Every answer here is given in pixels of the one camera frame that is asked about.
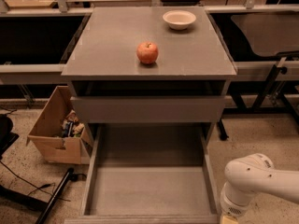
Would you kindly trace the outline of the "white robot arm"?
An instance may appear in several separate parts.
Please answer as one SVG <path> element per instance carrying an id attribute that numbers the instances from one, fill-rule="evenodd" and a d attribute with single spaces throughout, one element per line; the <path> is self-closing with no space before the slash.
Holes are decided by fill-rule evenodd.
<path id="1" fill-rule="evenodd" d="M 224 169 L 220 224 L 239 224 L 259 193 L 299 203 L 299 172 L 278 170 L 264 154 L 255 153 L 229 161 Z"/>

